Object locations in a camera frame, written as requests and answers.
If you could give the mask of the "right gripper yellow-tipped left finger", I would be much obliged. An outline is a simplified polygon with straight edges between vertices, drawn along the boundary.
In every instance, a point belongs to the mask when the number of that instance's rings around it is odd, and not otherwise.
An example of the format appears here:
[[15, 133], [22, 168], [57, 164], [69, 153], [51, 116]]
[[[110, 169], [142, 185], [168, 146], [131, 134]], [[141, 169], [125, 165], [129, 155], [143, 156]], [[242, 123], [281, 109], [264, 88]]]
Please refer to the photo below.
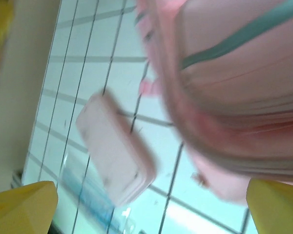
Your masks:
[[52, 181], [0, 192], [0, 234], [48, 233], [57, 204], [57, 189]]

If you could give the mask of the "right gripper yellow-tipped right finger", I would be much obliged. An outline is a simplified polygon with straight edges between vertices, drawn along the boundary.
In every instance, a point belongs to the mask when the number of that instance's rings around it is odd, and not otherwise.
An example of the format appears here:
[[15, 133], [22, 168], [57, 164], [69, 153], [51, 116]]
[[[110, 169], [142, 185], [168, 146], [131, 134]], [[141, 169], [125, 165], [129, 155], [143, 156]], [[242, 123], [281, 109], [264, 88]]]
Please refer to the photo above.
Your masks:
[[251, 179], [247, 204], [260, 234], [293, 234], [293, 185]]

